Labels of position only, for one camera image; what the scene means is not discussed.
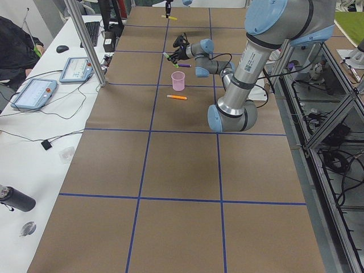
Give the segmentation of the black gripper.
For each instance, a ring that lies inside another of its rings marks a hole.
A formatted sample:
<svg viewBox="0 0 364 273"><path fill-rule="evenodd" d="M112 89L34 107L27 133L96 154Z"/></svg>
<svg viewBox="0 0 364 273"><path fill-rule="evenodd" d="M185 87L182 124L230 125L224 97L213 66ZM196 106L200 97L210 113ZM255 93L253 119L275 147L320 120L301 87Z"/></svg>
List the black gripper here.
<svg viewBox="0 0 364 273"><path fill-rule="evenodd" d="M169 18L171 16L171 3L172 0L166 0L166 18Z"/></svg>
<svg viewBox="0 0 364 273"><path fill-rule="evenodd" d="M189 60L191 57L188 56L185 48L179 48L171 55L168 55L167 59L173 64L178 64L179 60Z"/></svg>

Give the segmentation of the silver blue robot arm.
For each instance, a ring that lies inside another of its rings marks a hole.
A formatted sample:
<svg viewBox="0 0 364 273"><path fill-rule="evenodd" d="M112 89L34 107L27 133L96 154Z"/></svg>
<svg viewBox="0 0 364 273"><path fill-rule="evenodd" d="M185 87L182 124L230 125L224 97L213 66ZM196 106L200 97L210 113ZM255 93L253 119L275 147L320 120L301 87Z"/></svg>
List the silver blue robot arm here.
<svg viewBox="0 0 364 273"><path fill-rule="evenodd" d="M171 3L173 2L173 0L166 0L165 3L165 16L166 18L170 18L171 17ZM192 0L182 0L183 5L184 6L190 6L192 4Z"/></svg>
<svg viewBox="0 0 364 273"><path fill-rule="evenodd" d="M335 1L253 1L247 9L247 43L237 67L213 60L210 39L189 43L186 35L174 42L168 61L195 60L197 77L219 75L224 96L208 108L208 124L214 132L246 131L257 121L257 107L248 98L271 52L285 40L292 46L322 43L334 29Z"/></svg>

